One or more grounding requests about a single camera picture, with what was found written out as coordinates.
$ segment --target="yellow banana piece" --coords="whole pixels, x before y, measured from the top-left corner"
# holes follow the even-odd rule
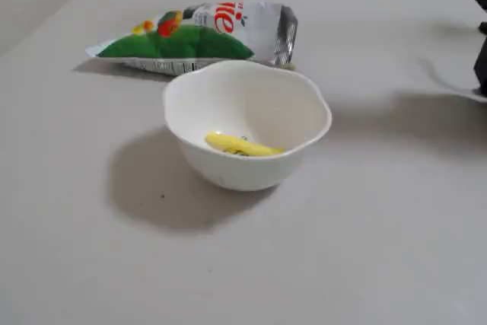
[[[206,135],[205,141],[213,148],[230,154],[267,156],[281,154],[284,151],[281,148],[270,148],[265,145],[248,142],[245,139],[213,131]]]

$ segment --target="white table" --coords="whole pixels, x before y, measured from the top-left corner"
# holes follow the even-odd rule
[[[0,58],[0,323],[487,323],[487,110],[473,0],[272,0],[334,113],[275,190],[196,177],[160,75],[85,63],[145,15],[72,0]]]

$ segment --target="white bowl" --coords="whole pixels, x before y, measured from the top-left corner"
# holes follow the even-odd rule
[[[167,128],[188,163],[205,179],[231,190],[281,183],[305,150],[328,131],[332,114],[313,82],[295,72],[246,61],[225,61],[184,74],[164,91]],[[232,155],[205,142],[210,131],[284,148],[265,157]]]

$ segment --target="bowl rim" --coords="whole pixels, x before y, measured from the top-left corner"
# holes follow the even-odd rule
[[[175,133],[174,130],[171,128],[170,123],[166,119],[166,113],[165,112],[166,112],[166,105],[167,105],[166,99],[167,99],[167,95],[168,95],[167,91],[170,90],[171,88],[174,88],[175,83],[184,82],[184,79],[185,79],[184,77],[187,77],[188,75],[201,74],[204,72],[208,72],[211,69],[220,68],[220,67],[222,67],[223,64],[228,65],[228,64],[232,64],[232,63],[234,63],[234,64],[236,64],[236,63],[244,64],[245,63],[251,67],[270,69],[271,72],[275,72],[275,73],[297,75],[299,78],[301,78],[303,80],[303,82],[306,82],[308,84],[308,86],[314,90],[318,100],[321,102],[326,114],[328,115],[328,118],[326,119],[326,123],[323,125],[323,128],[312,139],[308,139],[307,141],[303,142],[302,144],[299,144],[298,146],[293,147],[290,150],[286,150],[280,154],[266,155],[266,156],[245,156],[245,155],[228,154],[226,152],[219,151],[216,149],[203,148],[203,147],[198,146],[197,144],[191,142],[190,140],[185,139],[181,135]],[[289,71],[289,70],[285,70],[285,69],[277,69],[276,67],[267,66],[267,65],[259,64],[258,62],[252,62],[252,61],[247,61],[247,60],[226,60],[226,61],[221,61],[221,62],[215,62],[215,63],[208,65],[202,69],[195,70],[194,72],[188,72],[186,74],[178,75],[172,81],[169,81],[168,85],[166,85],[166,87],[163,89],[163,91],[162,91],[162,103],[163,103],[163,108],[164,108],[165,126],[181,142],[184,142],[185,144],[187,144],[191,147],[197,148],[197,149],[202,150],[202,151],[206,151],[206,152],[211,153],[211,154],[225,156],[225,157],[230,158],[230,159],[246,160],[246,161],[275,160],[275,159],[284,158],[286,156],[295,154],[296,152],[306,148],[309,145],[312,145],[313,143],[315,143],[316,141],[321,139],[323,136],[325,136],[325,134],[329,131],[329,129],[332,125],[332,120],[333,120],[332,111],[329,108],[328,103],[324,100],[323,95],[321,95],[320,89],[307,76],[304,76],[299,72],[293,72],[293,71]]]

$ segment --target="chip bag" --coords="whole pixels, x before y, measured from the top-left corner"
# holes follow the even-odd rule
[[[149,18],[119,38],[89,47],[92,57],[180,75],[225,59],[291,61],[298,20],[268,2],[204,3]]]

